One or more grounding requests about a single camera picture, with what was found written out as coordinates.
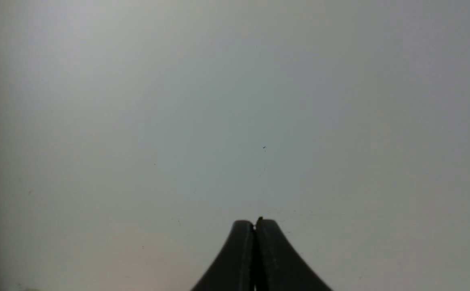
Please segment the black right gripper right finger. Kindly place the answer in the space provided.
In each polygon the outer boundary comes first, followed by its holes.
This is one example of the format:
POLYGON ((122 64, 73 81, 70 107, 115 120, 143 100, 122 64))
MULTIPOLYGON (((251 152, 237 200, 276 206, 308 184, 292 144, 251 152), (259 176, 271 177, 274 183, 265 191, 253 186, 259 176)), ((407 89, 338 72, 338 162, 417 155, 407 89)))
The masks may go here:
POLYGON ((259 217, 255 238, 257 291, 331 291, 294 249, 276 221, 259 217))

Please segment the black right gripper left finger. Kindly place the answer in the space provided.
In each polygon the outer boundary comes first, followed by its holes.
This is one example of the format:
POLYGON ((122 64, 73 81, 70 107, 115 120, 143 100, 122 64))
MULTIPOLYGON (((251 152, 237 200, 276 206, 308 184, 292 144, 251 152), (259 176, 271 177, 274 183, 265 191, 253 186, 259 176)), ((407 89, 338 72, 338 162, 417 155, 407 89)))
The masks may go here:
POLYGON ((253 291, 254 250, 254 225, 235 221, 220 252, 192 290, 253 291))

